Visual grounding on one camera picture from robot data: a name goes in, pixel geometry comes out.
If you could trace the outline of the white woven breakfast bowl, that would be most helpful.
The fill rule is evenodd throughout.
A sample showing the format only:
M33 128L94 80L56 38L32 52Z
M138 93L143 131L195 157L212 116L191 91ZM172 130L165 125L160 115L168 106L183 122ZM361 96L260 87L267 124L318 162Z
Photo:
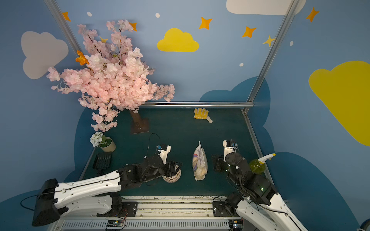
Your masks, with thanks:
M167 183L175 183L180 179L180 177L181 177L181 170L178 170L177 173L174 176L171 176L171 177L163 176L162 178Z

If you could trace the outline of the instant oats bag white purple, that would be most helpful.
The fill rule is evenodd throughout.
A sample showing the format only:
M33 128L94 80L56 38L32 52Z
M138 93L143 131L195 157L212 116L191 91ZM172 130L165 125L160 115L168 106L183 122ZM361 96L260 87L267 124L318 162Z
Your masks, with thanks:
M193 154L192 168L196 181L202 181L205 179L205 175L208 173L208 161L200 142Z

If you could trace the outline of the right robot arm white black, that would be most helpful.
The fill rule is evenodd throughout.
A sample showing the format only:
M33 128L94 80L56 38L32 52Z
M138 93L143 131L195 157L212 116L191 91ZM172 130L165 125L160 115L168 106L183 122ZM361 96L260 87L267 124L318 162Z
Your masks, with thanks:
M237 152L212 156L215 172L223 172L236 186L225 200L213 202L215 217L241 217L259 231L305 231L266 177L253 173L247 160Z

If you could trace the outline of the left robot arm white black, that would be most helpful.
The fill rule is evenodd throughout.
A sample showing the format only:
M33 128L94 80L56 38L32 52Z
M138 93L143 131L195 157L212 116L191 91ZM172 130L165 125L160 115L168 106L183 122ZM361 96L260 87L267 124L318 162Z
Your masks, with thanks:
M111 195L112 205L100 217L116 217L125 210L119 192L140 187L142 184L160 177L173 177L181 169L182 163L154 156L145 158L141 164L125 165L106 175L79 182L59 183L56 179L47 180L36 196L32 226L39 227L58 221L71 209L68 205L80 199L105 193Z

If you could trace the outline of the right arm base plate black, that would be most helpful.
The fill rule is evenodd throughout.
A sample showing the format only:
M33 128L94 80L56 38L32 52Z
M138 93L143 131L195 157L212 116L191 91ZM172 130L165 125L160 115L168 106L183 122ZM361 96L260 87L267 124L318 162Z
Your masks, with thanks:
M238 217L235 208L223 201L213 202L213 213L214 217Z

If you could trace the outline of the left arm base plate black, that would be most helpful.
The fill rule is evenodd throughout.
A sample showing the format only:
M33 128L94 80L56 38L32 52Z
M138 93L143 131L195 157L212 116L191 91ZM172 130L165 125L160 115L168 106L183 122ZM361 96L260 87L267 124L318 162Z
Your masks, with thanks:
M104 213L98 214L97 217L135 217L137 212L138 202L133 201L113 201L111 210Z

